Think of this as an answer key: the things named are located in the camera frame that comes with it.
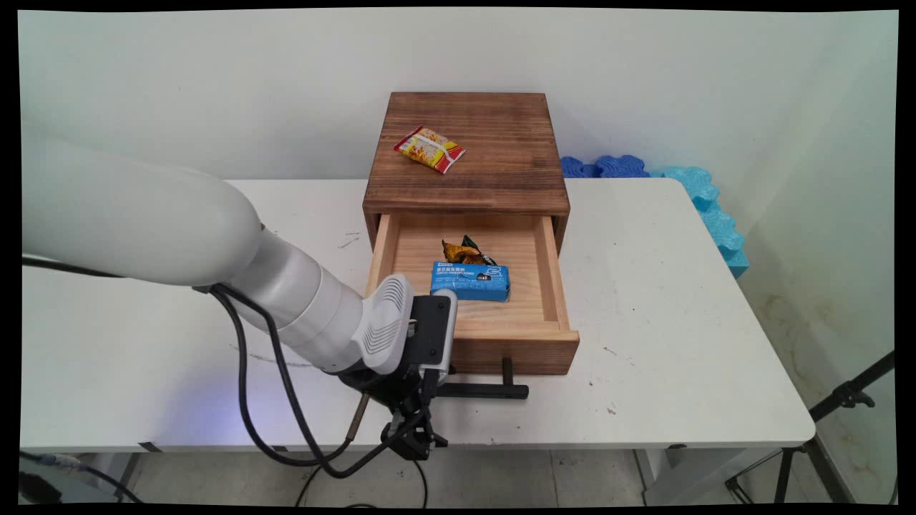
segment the snack bag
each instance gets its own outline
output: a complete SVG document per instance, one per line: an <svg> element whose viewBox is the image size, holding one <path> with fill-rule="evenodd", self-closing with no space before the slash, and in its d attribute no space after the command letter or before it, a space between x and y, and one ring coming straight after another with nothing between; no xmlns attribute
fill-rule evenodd
<svg viewBox="0 0 916 515"><path fill-rule="evenodd" d="M443 174L464 154L461 145L424 126L401 139L395 151Z"/></svg>

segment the snack wrapper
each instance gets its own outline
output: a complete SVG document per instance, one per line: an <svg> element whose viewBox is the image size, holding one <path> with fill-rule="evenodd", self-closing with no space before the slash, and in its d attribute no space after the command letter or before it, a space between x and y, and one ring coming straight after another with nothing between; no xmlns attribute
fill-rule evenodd
<svg viewBox="0 0 916 515"><path fill-rule="evenodd" d="M461 145L424 126L401 139L395 151L443 174L464 154Z"/></svg>

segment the blue foam block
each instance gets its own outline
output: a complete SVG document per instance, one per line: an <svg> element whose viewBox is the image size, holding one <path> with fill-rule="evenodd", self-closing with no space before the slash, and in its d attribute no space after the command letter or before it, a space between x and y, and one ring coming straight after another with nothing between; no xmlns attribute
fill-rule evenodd
<svg viewBox="0 0 916 515"><path fill-rule="evenodd" d="M700 211L709 209L715 199L719 198L719 189L712 183L712 174L702 168L669 166L661 171L661 177L668 177L683 184L693 205Z"/></svg>
<svg viewBox="0 0 916 515"><path fill-rule="evenodd" d="M563 177L567 179L599 177L601 172L595 165L583 164L579 159L569 156L560 159L560 167L563 168Z"/></svg>
<svg viewBox="0 0 916 515"><path fill-rule="evenodd" d="M735 230L735 218L722 211L722 207L716 201L719 198L719 189L713 185L713 175L708 171L697 167L668 167L662 171L647 173L642 159L634 156L602 156L594 165L586 165L579 159L565 157L560 159L560 163L563 177L668 177L680 182L735 279L750 266L741 250L744 246L744 237Z"/></svg>
<svg viewBox="0 0 916 515"><path fill-rule="evenodd" d="M563 169L563 177L582 177L582 162L579 159L569 156L560 159L560 168Z"/></svg>
<svg viewBox="0 0 916 515"><path fill-rule="evenodd" d="M732 275L735 276L735 279L741 277L741 274L750 267L750 263L747 262L747 257L744 255L743 250L738 250L737 254L732 256L731 259L725 261L728 265L728 269L732 271Z"/></svg>
<svg viewBox="0 0 916 515"><path fill-rule="evenodd" d="M719 203L713 203L708 210L699 213L725 261L741 251L741 247L744 246L744 237L735 230L735 219L722 211Z"/></svg>
<svg viewBox="0 0 916 515"><path fill-rule="evenodd" d="M601 177L619 179L649 176L649 174L643 170L645 163L642 162L642 159L634 156L627 155L619 158L615 158L614 156L602 156L598 158L594 164L600 170Z"/></svg>

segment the tile floor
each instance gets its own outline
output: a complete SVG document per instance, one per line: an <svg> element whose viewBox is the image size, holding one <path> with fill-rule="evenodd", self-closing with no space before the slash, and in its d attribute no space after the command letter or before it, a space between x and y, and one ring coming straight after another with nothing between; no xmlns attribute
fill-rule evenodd
<svg viewBox="0 0 916 515"><path fill-rule="evenodd" d="M344 453L338 466L362 453ZM642 482L632 451L467 451L437 449L420 464L433 508L555 508L641 506ZM740 478L752 499L772 502L780 459ZM143 454L129 486L146 502L291 506L310 469L274 463L260 453ZM806 455L795 455L789 502L829 502ZM347 479L319 473L304 506L342 507L365 502L378 507L422 504L416 467L384 452ZM725 486L693 504L733 504Z"/></svg>

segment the wooden box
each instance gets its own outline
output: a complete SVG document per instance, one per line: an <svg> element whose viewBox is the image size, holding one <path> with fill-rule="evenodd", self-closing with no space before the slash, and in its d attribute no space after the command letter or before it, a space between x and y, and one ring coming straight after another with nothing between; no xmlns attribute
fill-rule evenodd
<svg viewBox="0 0 916 515"><path fill-rule="evenodd" d="M447 173L394 151L419 125L465 149ZM442 244L469 235L508 266L508 302L458 302L459 373L565 374L579 345L558 256L569 199L540 93L392 93L363 201L374 255L367 294L403 273L427 294Z"/></svg>

